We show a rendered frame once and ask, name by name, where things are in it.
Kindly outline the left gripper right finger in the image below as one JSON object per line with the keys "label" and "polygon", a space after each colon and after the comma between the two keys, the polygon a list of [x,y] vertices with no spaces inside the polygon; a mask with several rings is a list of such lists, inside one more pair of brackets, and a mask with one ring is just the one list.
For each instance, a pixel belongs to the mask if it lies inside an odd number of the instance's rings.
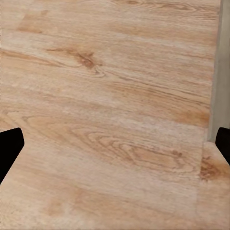
{"label": "left gripper right finger", "polygon": [[215,144],[230,165],[230,129],[220,127]]}

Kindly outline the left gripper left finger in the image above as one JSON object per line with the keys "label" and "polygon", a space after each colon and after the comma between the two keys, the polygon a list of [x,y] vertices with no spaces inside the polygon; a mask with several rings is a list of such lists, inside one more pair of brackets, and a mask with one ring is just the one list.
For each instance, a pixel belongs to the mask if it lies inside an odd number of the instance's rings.
{"label": "left gripper left finger", "polygon": [[0,133],[0,184],[24,146],[22,130],[10,129]]}

